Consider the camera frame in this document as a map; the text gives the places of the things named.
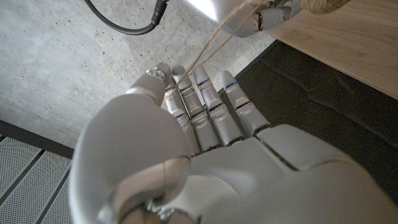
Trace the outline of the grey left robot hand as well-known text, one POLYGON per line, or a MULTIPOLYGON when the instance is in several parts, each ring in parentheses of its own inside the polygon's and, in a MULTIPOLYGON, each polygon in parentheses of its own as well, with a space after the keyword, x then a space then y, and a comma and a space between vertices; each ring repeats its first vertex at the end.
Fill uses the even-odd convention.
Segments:
POLYGON ((397 205, 349 155, 272 126, 223 71, 160 63, 78 138, 74 223, 396 223, 397 205))

